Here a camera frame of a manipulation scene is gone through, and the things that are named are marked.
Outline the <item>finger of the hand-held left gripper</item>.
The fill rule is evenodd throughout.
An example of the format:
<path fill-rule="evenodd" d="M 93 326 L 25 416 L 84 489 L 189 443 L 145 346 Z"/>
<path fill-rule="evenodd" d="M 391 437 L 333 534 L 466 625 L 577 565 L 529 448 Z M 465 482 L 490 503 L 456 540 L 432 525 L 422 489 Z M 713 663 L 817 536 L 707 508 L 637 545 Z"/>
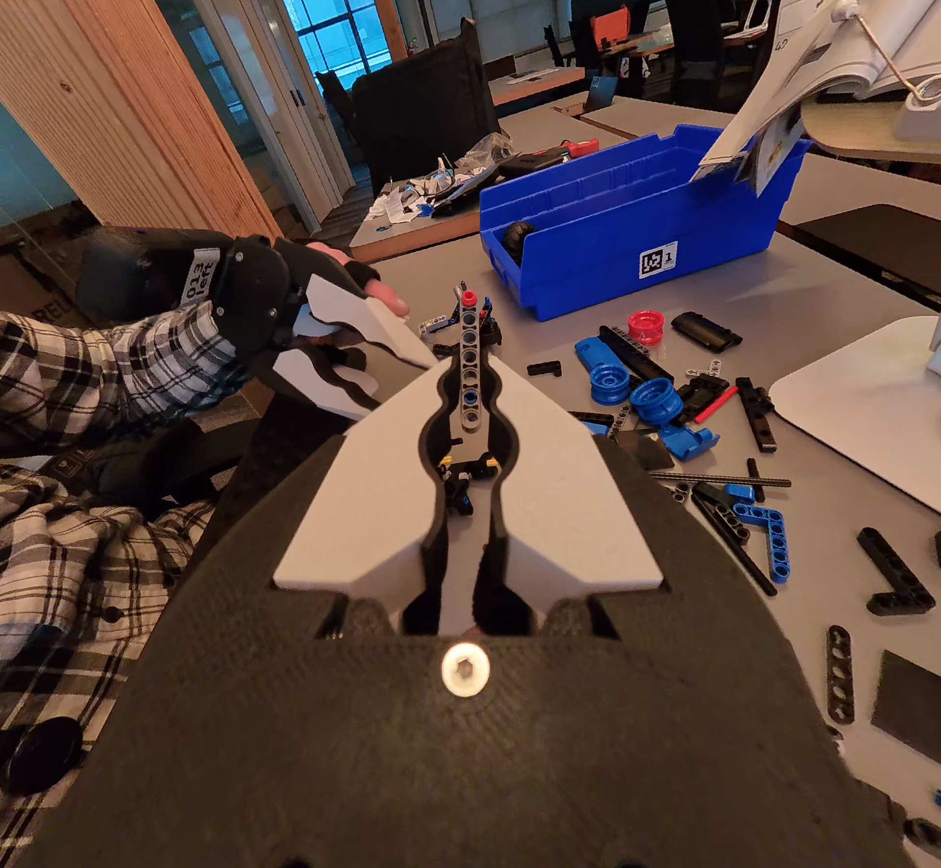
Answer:
<path fill-rule="evenodd" d="M 322 349 L 289 349 L 274 362 L 274 373 L 322 411 L 358 422 L 380 402 L 377 382 L 363 370 L 333 364 Z"/>
<path fill-rule="evenodd" d="M 305 335 L 321 337 L 340 329 L 358 333 L 399 361 L 429 369 L 439 360 L 430 348 L 380 300 L 360 297 L 344 286 L 312 274 L 307 287 Z"/>

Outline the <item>dark grey seven-hole beam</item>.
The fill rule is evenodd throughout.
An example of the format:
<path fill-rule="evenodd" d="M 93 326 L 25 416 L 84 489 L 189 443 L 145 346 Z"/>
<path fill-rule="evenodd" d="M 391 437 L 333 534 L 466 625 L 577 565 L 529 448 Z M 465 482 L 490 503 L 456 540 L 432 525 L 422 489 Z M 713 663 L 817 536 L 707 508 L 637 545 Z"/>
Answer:
<path fill-rule="evenodd" d="M 458 407 L 462 429 L 467 434 L 475 434 L 481 426 L 482 411 L 480 397 L 481 380 L 481 325 L 478 308 L 465 309 L 460 304 L 460 375 Z M 476 406 L 465 406 L 462 401 L 466 389 L 476 389 L 479 401 Z"/>

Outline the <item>person's left hand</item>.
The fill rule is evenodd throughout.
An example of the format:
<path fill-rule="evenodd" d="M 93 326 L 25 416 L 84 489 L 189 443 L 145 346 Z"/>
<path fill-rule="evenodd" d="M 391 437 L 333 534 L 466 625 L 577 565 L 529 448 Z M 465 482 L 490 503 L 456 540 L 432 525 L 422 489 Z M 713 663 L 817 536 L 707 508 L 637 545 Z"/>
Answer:
<path fill-rule="evenodd" d="M 385 304 L 395 316 L 404 319 L 409 315 L 409 307 L 399 298 L 395 290 L 384 283 L 375 269 L 359 262 L 343 250 L 331 247 L 323 242 L 312 241 L 308 249 L 317 250 L 331 256 L 336 260 L 356 282 L 356 284 L 371 298 Z"/>

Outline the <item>partly built toy model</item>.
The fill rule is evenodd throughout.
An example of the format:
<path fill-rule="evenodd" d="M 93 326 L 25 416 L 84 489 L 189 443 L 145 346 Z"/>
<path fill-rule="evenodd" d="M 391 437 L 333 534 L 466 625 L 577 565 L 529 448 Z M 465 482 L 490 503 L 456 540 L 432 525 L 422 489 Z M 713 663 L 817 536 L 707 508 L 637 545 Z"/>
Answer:
<path fill-rule="evenodd" d="M 476 295 L 477 337 L 475 344 L 468 344 L 465 332 L 468 326 L 464 322 L 462 297 L 465 293 Z M 470 288 L 465 282 L 453 286 L 453 308 L 443 315 L 426 320 L 419 325 L 421 341 L 430 347 L 433 355 L 441 360 L 454 359 L 457 368 L 466 364 L 466 354 L 477 350 L 477 358 L 483 354 L 503 357 L 503 338 L 500 323 L 494 315 L 492 298 Z"/>

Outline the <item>blue wheel hub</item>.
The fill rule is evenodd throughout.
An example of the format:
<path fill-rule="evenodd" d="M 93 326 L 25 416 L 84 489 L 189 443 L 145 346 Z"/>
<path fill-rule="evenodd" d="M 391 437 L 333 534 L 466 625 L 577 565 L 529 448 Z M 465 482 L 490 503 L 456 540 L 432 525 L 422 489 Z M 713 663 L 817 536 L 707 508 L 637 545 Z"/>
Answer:
<path fill-rule="evenodd" d="M 684 410 L 684 399 L 667 378 L 640 383 L 630 392 L 629 403 L 641 422 L 654 427 L 673 422 Z"/>
<path fill-rule="evenodd" d="M 620 364 L 598 364 L 589 372 L 590 394 L 595 404 L 622 405 L 629 400 L 631 375 Z"/>

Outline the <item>long thin black axle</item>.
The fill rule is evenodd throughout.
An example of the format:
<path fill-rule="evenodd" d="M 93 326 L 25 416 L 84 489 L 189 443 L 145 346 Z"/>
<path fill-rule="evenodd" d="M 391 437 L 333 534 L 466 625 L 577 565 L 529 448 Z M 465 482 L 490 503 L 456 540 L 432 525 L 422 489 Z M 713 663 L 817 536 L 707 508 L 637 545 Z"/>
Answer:
<path fill-rule="evenodd" d="M 736 485 L 751 485 L 752 486 L 752 477 L 749 474 L 745 475 L 724 475 L 724 474 L 691 474 L 691 473 L 682 473 L 682 472 L 673 472 L 673 471 L 648 471 L 648 475 L 651 477 L 662 480 L 662 481 L 671 481 L 671 482 L 708 482 L 716 484 L 736 484 Z M 789 489 L 793 486 L 792 480 L 788 478 L 781 477 L 764 477 L 757 479 L 759 484 L 763 484 L 764 487 L 768 488 L 781 488 Z"/>
<path fill-rule="evenodd" d="M 731 555 L 739 563 L 740 567 L 743 568 L 745 572 L 751 577 L 751 579 L 759 587 L 759 590 L 762 591 L 767 597 L 772 598 L 776 596 L 777 590 L 771 580 L 765 576 L 765 574 L 752 560 L 752 558 L 748 556 L 744 547 L 734 536 L 731 528 L 729 528 L 729 526 L 724 523 L 722 519 L 720 519 L 719 515 L 712 508 L 712 506 L 703 498 L 700 498 L 700 496 L 697 494 L 693 494 L 692 501 L 693 504 L 699 509 L 710 528 L 719 536 L 725 547 L 728 549 L 729 553 L 731 553 Z"/>

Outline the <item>heap of papers and bags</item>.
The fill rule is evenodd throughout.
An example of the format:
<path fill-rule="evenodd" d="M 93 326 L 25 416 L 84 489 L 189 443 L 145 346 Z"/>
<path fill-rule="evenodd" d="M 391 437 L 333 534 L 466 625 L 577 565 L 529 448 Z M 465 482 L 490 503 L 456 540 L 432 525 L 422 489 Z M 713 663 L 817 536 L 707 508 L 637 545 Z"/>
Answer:
<path fill-rule="evenodd" d="M 455 163 L 446 156 L 425 176 L 388 183 L 372 202 L 365 220 L 388 224 L 417 218 L 451 215 L 475 202 L 480 193 L 501 179 L 500 166 L 516 156 L 504 131 L 489 134 Z"/>

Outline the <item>blue fender panel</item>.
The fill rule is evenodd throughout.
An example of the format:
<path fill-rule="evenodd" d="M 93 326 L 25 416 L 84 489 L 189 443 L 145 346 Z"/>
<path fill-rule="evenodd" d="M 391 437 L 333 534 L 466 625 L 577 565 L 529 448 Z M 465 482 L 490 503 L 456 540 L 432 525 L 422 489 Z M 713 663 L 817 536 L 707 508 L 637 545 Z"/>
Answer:
<path fill-rule="evenodd" d="M 601 367 L 624 368 L 616 354 L 599 337 L 586 337 L 577 341 L 574 350 L 589 374 Z"/>

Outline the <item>extra long black beam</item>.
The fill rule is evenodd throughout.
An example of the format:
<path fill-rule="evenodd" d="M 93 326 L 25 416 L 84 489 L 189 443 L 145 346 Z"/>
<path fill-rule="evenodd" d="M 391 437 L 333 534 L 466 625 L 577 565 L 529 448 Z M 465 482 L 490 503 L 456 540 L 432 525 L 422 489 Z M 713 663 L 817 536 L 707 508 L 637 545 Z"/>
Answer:
<path fill-rule="evenodd" d="M 629 339 L 629 336 L 619 328 L 600 325 L 597 337 L 641 382 L 665 379 L 674 383 L 674 376 L 655 362 L 645 348 Z"/>

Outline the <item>blue angled beam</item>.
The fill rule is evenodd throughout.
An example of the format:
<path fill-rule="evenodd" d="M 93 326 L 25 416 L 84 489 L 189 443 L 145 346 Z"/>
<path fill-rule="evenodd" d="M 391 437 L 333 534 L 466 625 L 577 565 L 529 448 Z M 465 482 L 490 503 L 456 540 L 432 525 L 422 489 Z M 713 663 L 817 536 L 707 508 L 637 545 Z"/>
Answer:
<path fill-rule="evenodd" d="M 786 583 L 791 576 L 791 561 L 783 514 L 776 509 L 761 508 L 743 502 L 733 505 L 732 511 L 744 524 L 757 526 L 766 532 L 770 579 L 778 585 Z"/>

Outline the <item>black beam with connector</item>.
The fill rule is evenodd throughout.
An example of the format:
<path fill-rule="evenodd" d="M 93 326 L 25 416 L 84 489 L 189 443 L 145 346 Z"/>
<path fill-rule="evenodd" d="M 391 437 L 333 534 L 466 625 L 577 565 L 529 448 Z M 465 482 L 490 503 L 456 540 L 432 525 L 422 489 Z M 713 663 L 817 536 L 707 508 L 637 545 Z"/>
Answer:
<path fill-rule="evenodd" d="M 735 385 L 759 452 L 775 453 L 778 446 L 768 419 L 774 406 L 766 389 L 755 386 L 749 377 L 736 378 Z"/>

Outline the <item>wooden pillar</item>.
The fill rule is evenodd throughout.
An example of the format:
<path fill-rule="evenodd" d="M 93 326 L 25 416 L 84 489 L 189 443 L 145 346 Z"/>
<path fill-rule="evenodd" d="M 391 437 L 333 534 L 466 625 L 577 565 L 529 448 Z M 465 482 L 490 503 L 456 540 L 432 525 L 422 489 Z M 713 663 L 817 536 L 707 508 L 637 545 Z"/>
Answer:
<path fill-rule="evenodd" d="M 100 223 L 279 236 L 155 0 L 2 0 L 1 76 Z"/>

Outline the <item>blue tagged storage bin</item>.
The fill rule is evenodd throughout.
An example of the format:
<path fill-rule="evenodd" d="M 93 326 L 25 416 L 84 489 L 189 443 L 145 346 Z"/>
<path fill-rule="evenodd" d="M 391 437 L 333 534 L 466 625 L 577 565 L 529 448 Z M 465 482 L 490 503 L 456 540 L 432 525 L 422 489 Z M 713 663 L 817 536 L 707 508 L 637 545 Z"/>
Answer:
<path fill-rule="evenodd" d="M 518 306 L 548 321 L 766 250 L 810 143 L 757 195 L 730 170 L 690 180 L 718 135 L 681 124 L 485 189 L 482 245 Z M 500 243 L 513 222 L 536 228 L 521 267 Z"/>

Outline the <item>white book stand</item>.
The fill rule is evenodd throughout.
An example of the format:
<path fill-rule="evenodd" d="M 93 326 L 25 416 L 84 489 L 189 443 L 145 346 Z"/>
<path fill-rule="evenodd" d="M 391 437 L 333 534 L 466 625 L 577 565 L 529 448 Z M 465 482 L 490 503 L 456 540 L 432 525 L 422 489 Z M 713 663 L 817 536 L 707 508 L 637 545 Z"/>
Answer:
<path fill-rule="evenodd" d="M 838 30 L 860 32 L 915 109 L 939 104 L 939 67 L 913 82 L 864 0 L 837 0 Z M 777 410 L 794 426 L 930 509 L 940 509 L 939 324 L 902 319 L 779 380 Z"/>

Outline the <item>instruction booklet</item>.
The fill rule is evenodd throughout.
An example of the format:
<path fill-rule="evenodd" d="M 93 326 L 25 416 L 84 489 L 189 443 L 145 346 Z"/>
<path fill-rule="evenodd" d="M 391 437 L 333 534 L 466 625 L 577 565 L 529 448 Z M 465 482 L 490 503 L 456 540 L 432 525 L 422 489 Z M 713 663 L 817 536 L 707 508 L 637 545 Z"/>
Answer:
<path fill-rule="evenodd" d="M 696 181 L 730 170 L 761 194 L 807 134 L 801 106 L 807 99 L 843 103 L 902 101 L 906 92 L 883 68 L 860 32 L 830 20 L 837 0 L 782 0 L 769 62 L 741 110 L 719 134 L 691 176 Z M 864 0 L 875 31 L 913 82 L 940 71 L 940 0 Z"/>

